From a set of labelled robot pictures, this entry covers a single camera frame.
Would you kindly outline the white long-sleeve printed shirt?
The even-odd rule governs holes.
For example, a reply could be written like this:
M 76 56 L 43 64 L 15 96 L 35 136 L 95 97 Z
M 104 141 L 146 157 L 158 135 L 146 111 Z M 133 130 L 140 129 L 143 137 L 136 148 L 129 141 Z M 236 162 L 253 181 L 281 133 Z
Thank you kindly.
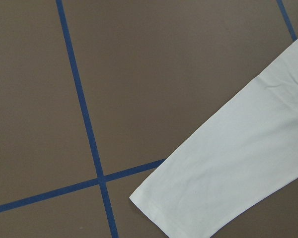
M 130 195 L 170 238 L 209 238 L 298 178 L 298 39 Z

